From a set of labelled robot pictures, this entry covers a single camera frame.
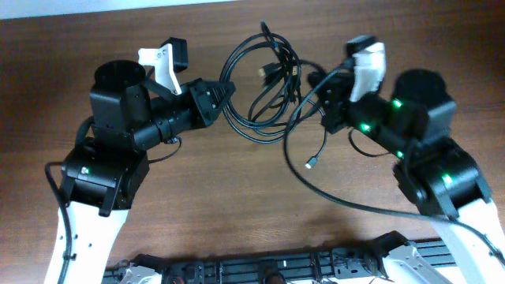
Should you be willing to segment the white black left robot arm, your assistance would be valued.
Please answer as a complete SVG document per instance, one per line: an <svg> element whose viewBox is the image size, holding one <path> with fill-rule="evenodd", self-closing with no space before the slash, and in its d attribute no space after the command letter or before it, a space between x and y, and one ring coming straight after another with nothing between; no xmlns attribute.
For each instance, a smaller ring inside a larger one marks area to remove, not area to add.
<svg viewBox="0 0 505 284"><path fill-rule="evenodd" d="M236 88L201 78L181 94L153 81L144 67L117 60L101 65L90 91L92 116L77 131L73 150L47 180L58 202L58 227L46 283L99 283L110 251L146 178L148 150L180 143L180 133L211 126Z"/></svg>

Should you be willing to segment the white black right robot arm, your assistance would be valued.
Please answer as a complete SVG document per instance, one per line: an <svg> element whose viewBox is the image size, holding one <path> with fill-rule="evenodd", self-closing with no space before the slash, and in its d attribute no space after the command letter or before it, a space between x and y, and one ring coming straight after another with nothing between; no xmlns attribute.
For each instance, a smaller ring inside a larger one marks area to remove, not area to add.
<svg viewBox="0 0 505 284"><path fill-rule="evenodd" d="M456 103L443 78L411 69L395 81L390 100L374 91L351 96L358 76L313 72L309 84L321 101L323 127L349 126L398 162L398 187L427 218L454 256L468 283L504 281L504 233L498 208L475 159L451 138Z"/></svg>

